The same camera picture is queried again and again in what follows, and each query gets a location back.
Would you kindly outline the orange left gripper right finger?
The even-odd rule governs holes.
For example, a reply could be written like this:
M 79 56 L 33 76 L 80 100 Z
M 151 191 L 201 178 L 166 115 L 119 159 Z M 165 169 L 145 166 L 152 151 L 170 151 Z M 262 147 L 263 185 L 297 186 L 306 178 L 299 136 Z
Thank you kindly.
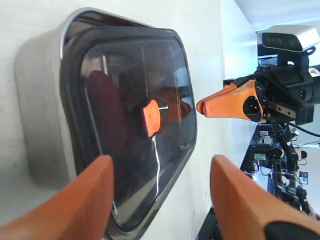
M 320 224 L 261 188 L 224 155 L 211 162 L 211 199 L 225 240 L 318 240 Z

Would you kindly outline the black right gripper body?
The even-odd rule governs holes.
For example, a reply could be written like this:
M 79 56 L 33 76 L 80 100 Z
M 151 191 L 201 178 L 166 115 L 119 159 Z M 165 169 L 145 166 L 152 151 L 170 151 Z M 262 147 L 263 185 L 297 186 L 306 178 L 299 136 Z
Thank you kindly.
M 264 119 L 296 125 L 313 122 L 315 105 L 320 103 L 320 76 L 312 76 L 308 67 L 259 65 L 246 78 L 258 82 Z

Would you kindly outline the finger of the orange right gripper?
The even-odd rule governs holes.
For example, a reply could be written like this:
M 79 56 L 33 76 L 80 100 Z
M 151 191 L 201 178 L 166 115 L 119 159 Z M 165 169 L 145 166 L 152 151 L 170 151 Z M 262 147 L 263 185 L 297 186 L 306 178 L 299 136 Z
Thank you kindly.
M 236 79 L 222 90 L 201 99 L 197 111 L 207 118 L 235 118 L 252 122 L 263 119 L 262 89 L 255 79 Z

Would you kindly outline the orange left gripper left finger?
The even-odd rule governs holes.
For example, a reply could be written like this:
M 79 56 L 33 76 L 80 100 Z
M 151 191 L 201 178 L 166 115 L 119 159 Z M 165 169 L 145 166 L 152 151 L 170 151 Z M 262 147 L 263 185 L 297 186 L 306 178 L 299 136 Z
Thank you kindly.
M 114 165 L 95 159 L 46 202 L 0 227 L 2 240 L 101 240 L 112 211 Z

